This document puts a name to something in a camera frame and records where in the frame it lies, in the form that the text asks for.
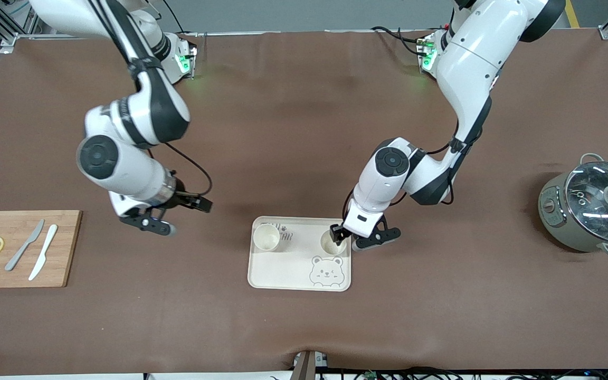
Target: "rice cooker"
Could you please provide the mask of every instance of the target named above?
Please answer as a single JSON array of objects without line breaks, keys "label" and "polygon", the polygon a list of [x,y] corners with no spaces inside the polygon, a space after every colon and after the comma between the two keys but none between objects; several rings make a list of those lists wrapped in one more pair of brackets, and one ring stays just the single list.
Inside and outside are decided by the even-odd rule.
[{"label": "rice cooker", "polygon": [[[586,158],[594,161],[584,162]],[[579,166],[541,190],[538,213],[560,243],[582,252],[608,254],[608,161],[584,154]]]}]

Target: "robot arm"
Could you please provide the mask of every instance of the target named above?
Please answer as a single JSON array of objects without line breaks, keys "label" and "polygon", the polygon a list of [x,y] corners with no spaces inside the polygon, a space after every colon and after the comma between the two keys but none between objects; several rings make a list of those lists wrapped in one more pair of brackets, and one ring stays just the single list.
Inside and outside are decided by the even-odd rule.
[{"label": "robot arm", "polygon": [[[446,153],[437,160],[399,137],[382,142],[353,190],[343,225],[331,227],[337,243],[355,235],[354,249],[362,250],[398,238],[397,229],[386,228],[383,213],[401,188],[422,205],[447,197],[463,159],[482,134],[492,105],[489,93],[502,66],[523,36],[533,41],[550,29],[564,0],[455,0],[454,6],[451,28],[419,43],[420,67],[437,80],[458,119]],[[388,164],[383,162],[388,154],[381,157],[388,149],[399,156],[401,169],[390,175],[380,169]]]},{"label": "robot arm", "polygon": [[[30,0],[36,14],[59,32],[83,38],[107,38],[111,36],[92,9],[93,0]],[[130,13],[135,28],[145,38],[145,45],[159,59],[171,83],[191,75],[196,57],[196,46],[173,33],[164,33],[156,19],[142,9],[149,0],[119,0]]]},{"label": "robot arm", "polygon": [[[44,1],[33,0],[37,5]],[[78,167],[89,180],[109,191],[121,221],[143,231],[171,235],[174,227],[162,221],[167,209],[183,205],[209,212],[212,202],[202,197],[204,193],[185,192],[174,172],[143,149],[180,139],[190,122],[189,110],[138,28],[141,23],[120,2],[71,3],[89,7],[90,12],[80,13],[93,23],[84,30],[106,34],[114,41],[137,88],[135,94],[88,111],[84,120],[86,138],[77,151]],[[46,16],[54,20],[53,15]],[[151,214],[155,208],[161,212],[158,217]]]}]

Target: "tray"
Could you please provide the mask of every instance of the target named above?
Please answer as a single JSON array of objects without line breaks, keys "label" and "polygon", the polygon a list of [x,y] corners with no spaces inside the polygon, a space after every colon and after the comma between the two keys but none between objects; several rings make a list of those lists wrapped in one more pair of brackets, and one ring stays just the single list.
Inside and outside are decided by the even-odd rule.
[{"label": "tray", "polygon": [[341,219],[280,216],[260,216],[255,219],[253,233],[260,224],[273,224],[280,231],[280,243],[274,251],[265,252],[255,247],[251,238],[248,264],[250,285],[265,289],[313,291],[348,289],[350,244],[347,242],[347,247],[340,254],[330,255],[323,250],[320,241],[331,224],[341,222]]}]

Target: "white cup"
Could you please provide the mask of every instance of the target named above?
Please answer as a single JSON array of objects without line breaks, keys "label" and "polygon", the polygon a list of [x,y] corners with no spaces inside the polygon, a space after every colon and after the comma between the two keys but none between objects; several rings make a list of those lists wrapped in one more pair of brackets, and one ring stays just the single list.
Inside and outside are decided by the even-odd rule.
[{"label": "white cup", "polygon": [[320,246],[328,255],[339,255],[346,250],[347,240],[342,240],[341,244],[337,245],[333,242],[333,237],[330,236],[330,231],[325,231],[320,237]]},{"label": "white cup", "polygon": [[271,252],[278,247],[280,231],[272,224],[261,224],[253,233],[253,242],[260,250]]}]

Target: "cable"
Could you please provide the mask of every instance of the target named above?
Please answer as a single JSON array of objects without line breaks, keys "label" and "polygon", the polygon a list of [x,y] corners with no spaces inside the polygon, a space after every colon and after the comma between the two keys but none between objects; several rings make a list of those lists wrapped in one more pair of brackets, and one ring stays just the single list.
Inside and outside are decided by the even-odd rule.
[{"label": "cable", "polygon": [[[370,31],[382,31],[382,32],[386,32],[388,33],[388,35],[390,35],[391,37],[395,38],[395,39],[401,39],[400,36],[398,36],[398,34],[395,34],[394,32],[391,32],[389,29],[384,28],[383,26],[375,26],[374,28],[370,28]],[[406,42],[409,43],[417,43],[417,40],[413,40],[413,39],[406,39],[406,38],[402,38],[404,39]]]},{"label": "cable", "polygon": [[346,216],[348,214],[346,207],[348,205],[348,200],[350,199],[351,194],[353,194],[353,189],[348,192],[347,199],[344,201],[344,206],[342,207],[342,219],[346,219]]},{"label": "cable", "polygon": [[406,195],[407,195],[407,192],[403,193],[403,196],[402,196],[402,197],[400,197],[400,199],[398,199],[396,202],[392,202],[392,203],[390,203],[388,206],[389,206],[389,207],[391,207],[392,205],[399,204],[400,202],[402,202],[402,201],[403,201],[403,199],[405,199],[405,196],[406,196]]},{"label": "cable", "polygon": [[213,189],[213,179],[210,178],[210,175],[208,174],[207,171],[205,171],[205,169],[203,168],[203,166],[198,165],[198,163],[196,163],[196,161],[193,161],[193,159],[189,158],[186,154],[184,154],[183,152],[179,151],[179,149],[177,149],[176,147],[172,146],[168,142],[166,142],[166,146],[169,147],[170,149],[172,149],[173,151],[175,151],[175,153],[179,154],[180,156],[183,156],[187,161],[191,162],[194,166],[196,166],[196,168],[198,168],[198,170],[200,170],[201,173],[203,173],[203,175],[205,175],[205,178],[208,179],[208,188],[204,192],[198,193],[198,195],[203,196],[203,195],[208,194],[210,192],[210,190]]},{"label": "cable", "polygon": [[[459,132],[459,121],[457,121],[457,126],[454,127],[454,134],[453,136],[457,135],[457,132]],[[440,152],[442,152],[443,150],[447,149],[449,147],[449,142],[447,144],[444,145],[444,147],[441,147],[438,150],[434,150],[434,151],[427,151],[426,154],[438,154]]]},{"label": "cable", "polygon": [[569,373],[572,373],[574,371],[576,371],[576,370],[570,369],[567,372],[562,373],[562,375],[557,375],[557,376],[553,377],[553,380],[558,380],[559,378],[565,377],[565,376],[569,375]]},{"label": "cable", "polygon": [[407,43],[405,42],[405,39],[403,38],[403,35],[400,33],[400,28],[398,28],[398,37],[400,38],[400,41],[403,43],[403,46],[407,49],[407,51],[409,51],[410,53],[412,53],[414,55],[419,55],[420,57],[425,57],[426,56],[426,53],[422,53],[420,51],[412,50],[412,49],[410,49],[409,46],[407,46]]},{"label": "cable", "polygon": [[89,0],[89,5],[91,5],[92,10],[95,12],[95,15],[100,20],[100,23],[102,24],[104,30],[107,31],[107,34],[109,34],[109,38],[111,38],[111,40],[114,42],[114,45],[116,45],[116,48],[119,50],[119,53],[121,53],[121,57],[123,57],[123,59],[126,60],[127,63],[130,63],[126,51],[124,50],[123,46],[121,46],[120,41],[116,38],[116,32],[114,31],[113,25],[109,21],[109,17],[107,17],[107,12],[105,12],[105,8],[100,3],[100,0]]},{"label": "cable", "polygon": [[391,32],[389,29],[384,28],[383,26],[375,26],[374,28],[371,28],[372,31],[384,31],[386,33],[388,33],[388,35],[390,35],[391,37],[400,40],[403,43],[403,46],[412,54],[415,55],[419,55],[420,57],[425,57],[425,53],[422,53],[420,51],[416,51],[416,50],[412,50],[409,46],[407,46],[407,43],[417,43],[417,40],[415,39],[406,39],[405,37],[403,37],[403,34],[400,32],[400,28],[398,28],[398,34],[395,34],[394,32]]},{"label": "cable", "polygon": [[[475,136],[474,139],[471,140],[471,142],[468,143],[469,147],[472,147],[473,144],[480,139],[480,136],[482,136],[482,127],[480,128],[480,132],[478,133],[477,136]],[[449,173],[447,174],[447,186],[449,186],[449,201],[442,201],[442,204],[446,204],[446,205],[451,205],[454,203],[454,187],[452,186],[452,171],[450,170]]]},{"label": "cable", "polygon": [[164,4],[166,4],[166,7],[168,8],[168,10],[170,11],[170,14],[173,15],[173,18],[175,19],[175,22],[177,22],[178,27],[179,27],[179,32],[183,33],[184,29],[182,27],[182,25],[179,23],[179,20],[177,19],[177,15],[175,15],[175,12],[173,12],[173,9],[170,7],[170,5],[168,5],[168,1],[164,0]]}]

